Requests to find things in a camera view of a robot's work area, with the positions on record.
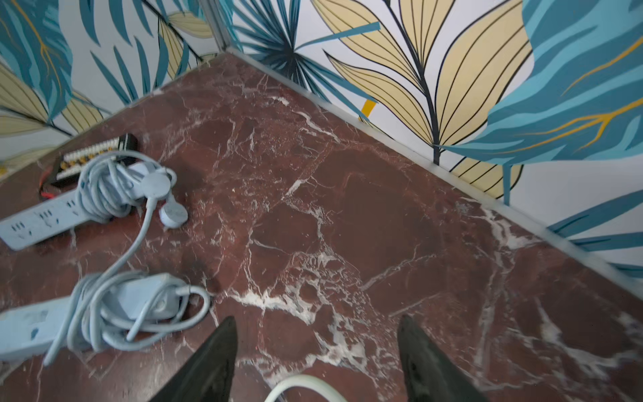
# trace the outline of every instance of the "wall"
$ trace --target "wall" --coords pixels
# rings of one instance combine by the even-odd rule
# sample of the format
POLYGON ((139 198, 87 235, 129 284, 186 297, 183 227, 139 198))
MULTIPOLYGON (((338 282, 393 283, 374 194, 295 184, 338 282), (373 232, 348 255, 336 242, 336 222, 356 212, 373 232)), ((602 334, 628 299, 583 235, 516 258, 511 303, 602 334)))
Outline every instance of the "wall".
POLYGON ((243 52, 643 277, 642 1, 221 4, 243 52))
POLYGON ((0 0, 0 23, 0 176, 217 51, 198 0, 0 0))

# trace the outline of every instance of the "marble tile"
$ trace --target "marble tile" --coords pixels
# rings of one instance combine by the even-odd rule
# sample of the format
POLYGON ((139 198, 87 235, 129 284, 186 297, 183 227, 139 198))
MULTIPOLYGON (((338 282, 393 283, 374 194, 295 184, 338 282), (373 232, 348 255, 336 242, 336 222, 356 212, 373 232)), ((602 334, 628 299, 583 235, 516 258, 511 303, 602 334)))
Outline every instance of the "marble tile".
MULTIPOLYGON (((190 213, 166 232, 155 217, 129 269, 207 287, 211 314, 146 351, 28 360, 0 401, 145 401, 234 315, 234 401, 303 372, 350 402, 401 402, 404 313, 491 401, 643 400, 641 301, 233 56, 60 151, 124 132, 177 172, 190 213)), ((0 183, 2 217, 37 203, 52 159, 0 183)), ((140 224, 132 214, 20 252, 0 245, 0 310, 69 294, 140 224)))

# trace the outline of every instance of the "power outlet socket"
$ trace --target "power outlet socket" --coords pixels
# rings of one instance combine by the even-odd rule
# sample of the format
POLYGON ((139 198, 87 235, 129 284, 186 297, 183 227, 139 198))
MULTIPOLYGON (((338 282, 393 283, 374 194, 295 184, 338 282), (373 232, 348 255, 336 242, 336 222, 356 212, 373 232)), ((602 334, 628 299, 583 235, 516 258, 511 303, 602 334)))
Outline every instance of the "power outlet socket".
MULTIPOLYGON (((138 162, 128 169, 145 175, 152 168, 138 162)), ((128 191, 133 199, 143 197, 133 183, 128 191)), ((89 216, 76 205, 76 191, 69 191, 0 221, 0 239, 12 250, 22 250, 88 220, 89 216)))

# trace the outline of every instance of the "blue palm leaf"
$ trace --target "blue palm leaf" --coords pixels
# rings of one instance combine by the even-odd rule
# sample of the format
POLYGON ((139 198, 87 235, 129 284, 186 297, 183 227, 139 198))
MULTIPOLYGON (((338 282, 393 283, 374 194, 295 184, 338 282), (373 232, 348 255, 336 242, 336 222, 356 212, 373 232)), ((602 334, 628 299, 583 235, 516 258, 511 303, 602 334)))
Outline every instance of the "blue palm leaf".
POLYGON ((156 78, 154 79, 154 88, 163 85, 165 75, 167 74, 167 66, 170 65, 170 53, 167 51, 165 41, 159 36, 159 61, 156 66, 156 78))
POLYGON ((150 24, 147 22, 147 17, 145 16, 145 11, 143 9, 143 0, 132 0, 134 3, 134 9, 136 10, 136 15, 138 15, 138 19, 141 20, 141 24, 143 25, 143 28, 147 31, 147 33, 152 36, 152 30, 150 29, 150 24))
POLYGON ((643 266, 631 264, 611 264, 617 270, 632 278, 643 278, 643 266))
POLYGON ((138 50, 138 60, 141 64, 143 95, 147 95, 150 92, 150 69, 147 65, 147 56, 145 56, 145 49, 143 49, 143 45, 138 41, 138 38, 134 37, 134 40, 136 41, 136 49, 138 50))
POLYGON ((168 22, 170 19, 167 17, 167 12, 165 11, 165 5, 163 4, 163 0, 156 0, 156 5, 159 8, 159 12, 163 16, 163 19, 165 22, 168 22))
POLYGON ((234 12, 241 21, 247 24, 245 27, 226 23, 231 31, 231 36, 239 33, 251 39, 251 41, 238 42, 247 50, 253 51, 249 53, 250 57, 291 79, 296 84, 309 89, 326 101, 328 101, 328 97, 324 91, 328 91, 358 116, 367 120, 361 110, 336 86, 375 101, 370 95, 337 73, 296 51, 303 46, 378 30, 379 23, 366 24, 345 32, 328 35, 295 48, 300 0, 291 0, 289 8, 286 7, 285 0, 276 0, 278 12, 273 6, 272 0, 239 0, 236 4, 224 0, 221 4, 224 13, 226 9, 230 13, 234 12))
POLYGON ((91 40, 100 46, 94 24, 94 0, 80 0, 78 5, 80 7, 80 20, 85 27, 85 31, 91 40))
POLYGON ((185 8, 187 8, 189 12, 193 13, 200 19, 205 19, 205 15, 203 13, 203 9, 201 8, 201 5, 199 4, 199 0, 183 0, 183 4, 185 5, 185 8))
POLYGON ((643 232, 619 233, 617 235, 585 237, 572 243, 587 251, 619 250, 643 246, 643 232))
POLYGON ((447 149, 489 163, 607 160, 643 152, 643 7, 525 0, 530 77, 485 131, 447 149))
POLYGON ((241 46, 239 44, 239 38, 237 37, 237 32, 233 28, 233 23, 232 23, 232 15, 234 13, 232 1, 233 0, 220 0, 217 2, 217 4, 219 5, 221 14, 223 15, 223 23, 226 25, 226 29, 230 34, 230 38, 232 39, 232 44, 237 49, 241 50, 241 46))
POLYGON ((0 0, 0 55, 42 96, 48 119, 71 99, 72 56, 58 22, 57 0, 0 0))
POLYGON ((181 2, 179 0, 172 0, 174 2, 174 5, 176 8, 179 9, 180 12, 183 12, 183 6, 181 6, 181 2))
POLYGON ((181 62, 179 63, 179 67, 176 69, 176 76, 180 76, 185 72, 185 70, 188 69, 188 61, 190 60, 190 48, 188 47, 188 44, 185 42, 185 39, 183 39, 183 53, 181 54, 181 62))
POLYGON ((299 25, 299 7, 301 0, 290 1, 290 23, 288 24, 288 34, 290 36, 290 43, 295 44, 297 40, 297 27, 299 25))
POLYGON ((132 43, 129 41, 129 36, 127 35, 127 29, 125 27, 123 0, 109 0, 109 13, 112 16, 112 22, 116 27, 116 31, 118 31, 118 33, 125 40, 125 42, 127 42, 128 45, 132 46, 132 43))
POLYGON ((569 237, 611 221, 643 203, 643 190, 611 199, 549 226, 552 232, 569 237))
POLYGON ((120 53, 118 52, 118 49, 116 49, 116 46, 114 46, 114 56, 116 56, 116 62, 118 63, 118 69, 121 72, 121 76, 123 77, 123 81, 125 81, 125 87, 127 88, 127 92, 129 93, 129 98, 134 101, 138 99, 138 93, 136 92, 136 86, 134 86, 134 81, 132 81, 132 77, 129 75, 129 71, 127 70, 127 66, 125 65, 125 62, 123 61, 123 58, 121 57, 120 53))
POLYGON ((94 54, 93 51, 90 51, 92 58, 94 58, 94 62, 98 66, 98 69, 100 70, 101 73, 103 73, 103 77, 107 80, 107 83, 112 87, 116 95, 120 98, 120 100, 125 104, 129 105, 131 100, 127 96, 127 93, 125 93, 125 90, 123 87, 118 83, 118 80, 114 75, 109 71, 109 68, 105 64, 103 64, 102 61, 96 55, 94 54))

